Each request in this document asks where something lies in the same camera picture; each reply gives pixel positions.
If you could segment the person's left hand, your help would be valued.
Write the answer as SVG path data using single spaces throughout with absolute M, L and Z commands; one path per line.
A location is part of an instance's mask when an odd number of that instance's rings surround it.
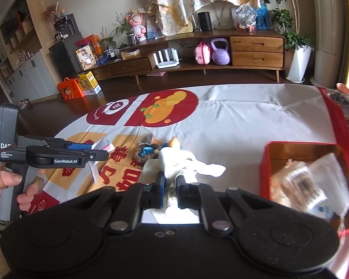
M 4 164 L 0 164 L 0 199 L 2 191 L 10 186 L 17 186 L 21 183 L 22 176 L 5 169 Z M 17 196 L 17 203 L 19 209 L 23 212 L 27 212 L 31 203 L 34 200 L 34 196 L 42 191 L 44 187 L 44 179 L 36 176 L 33 182 L 27 186 L 26 190 Z

